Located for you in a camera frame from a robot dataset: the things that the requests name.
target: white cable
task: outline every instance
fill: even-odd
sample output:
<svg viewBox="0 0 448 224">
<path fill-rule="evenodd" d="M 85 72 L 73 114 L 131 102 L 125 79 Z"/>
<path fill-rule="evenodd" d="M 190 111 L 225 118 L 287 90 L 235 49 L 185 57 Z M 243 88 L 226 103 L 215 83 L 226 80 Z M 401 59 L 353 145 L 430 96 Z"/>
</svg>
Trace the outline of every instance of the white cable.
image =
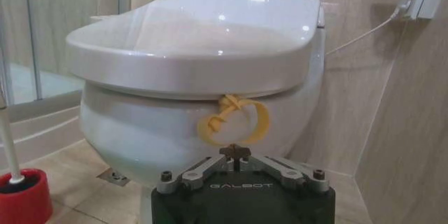
<svg viewBox="0 0 448 224">
<path fill-rule="evenodd" d="M 371 30 L 369 30 L 366 33 L 363 33 L 361 36 L 358 36 L 355 39 L 350 40 L 349 42 L 346 42 L 343 45 L 341 45 L 338 48 L 330 50 L 326 55 L 333 54 L 334 52 L 337 52 L 338 50 L 341 50 L 342 48 L 345 48 L 346 46 L 349 46 L 350 44 L 353 44 L 355 41 L 358 41 L 359 39 L 362 39 L 365 36 L 367 36 L 369 34 L 371 34 L 373 32 L 375 32 L 379 28 L 382 28 L 397 16 L 401 10 L 401 6 L 397 6 L 397 8 L 394 9 L 390 17 L 386 19 L 386 21 L 383 21 L 377 27 L 374 27 Z"/>
</svg>

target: glass shower door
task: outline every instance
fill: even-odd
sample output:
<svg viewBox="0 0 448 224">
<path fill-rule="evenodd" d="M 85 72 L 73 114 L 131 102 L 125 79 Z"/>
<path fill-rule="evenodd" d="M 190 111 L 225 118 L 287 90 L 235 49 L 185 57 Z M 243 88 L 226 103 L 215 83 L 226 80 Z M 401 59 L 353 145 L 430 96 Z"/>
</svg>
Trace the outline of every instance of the glass shower door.
<svg viewBox="0 0 448 224">
<path fill-rule="evenodd" d="M 0 84 L 9 105 L 77 91 L 65 36 L 90 16 L 117 14 L 127 0 L 0 0 Z"/>
</svg>

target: red toilet brush holder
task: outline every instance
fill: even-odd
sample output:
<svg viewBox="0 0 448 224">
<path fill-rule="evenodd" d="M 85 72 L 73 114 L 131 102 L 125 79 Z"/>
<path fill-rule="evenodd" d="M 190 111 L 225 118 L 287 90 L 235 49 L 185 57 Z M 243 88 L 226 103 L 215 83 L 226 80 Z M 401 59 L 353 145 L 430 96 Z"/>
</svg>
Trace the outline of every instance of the red toilet brush holder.
<svg viewBox="0 0 448 224">
<path fill-rule="evenodd" d="M 35 183 L 15 193 L 0 193 L 1 224 L 43 224 L 51 215 L 46 174 L 38 169 L 22 169 L 25 178 Z M 0 177 L 0 187 L 9 183 L 10 174 Z"/>
</svg>

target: toilet brush handle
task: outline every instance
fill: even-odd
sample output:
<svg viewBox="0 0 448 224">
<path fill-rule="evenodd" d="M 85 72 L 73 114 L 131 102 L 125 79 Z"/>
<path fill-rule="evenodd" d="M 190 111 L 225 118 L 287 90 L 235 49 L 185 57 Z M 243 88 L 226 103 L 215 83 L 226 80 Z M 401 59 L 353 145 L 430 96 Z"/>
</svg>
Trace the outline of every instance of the toilet brush handle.
<svg viewBox="0 0 448 224">
<path fill-rule="evenodd" d="M 5 148 L 6 161 L 10 170 L 10 184 L 17 184 L 23 180 L 23 176 L 19 174 L 18 162 L 15 157 L 15 149 L 13 147 L 13 140 L 9 128 L 7 107 L 5 104 L 5 98 L 2 90 L 0 88 L 0 139 Z"/>
</svg>

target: shower enclosure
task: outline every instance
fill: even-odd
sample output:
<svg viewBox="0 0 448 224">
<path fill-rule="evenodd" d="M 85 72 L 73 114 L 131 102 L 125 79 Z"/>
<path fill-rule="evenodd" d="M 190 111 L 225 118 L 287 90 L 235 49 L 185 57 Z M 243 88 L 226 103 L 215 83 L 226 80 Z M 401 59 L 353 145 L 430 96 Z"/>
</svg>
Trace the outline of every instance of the shower enclosure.
<svg viewBox="0 0 448 224">
<path fill-rule="evenodd" d="M 11 111 L 23 104 L 31 108 L 11 118 L 78 103 L 82 81 L 67 70 L 65 36 L 89 23 L 90 16 L 126 11 L 129 1 L 0 0 L 0 84 Z"/>
</svg>

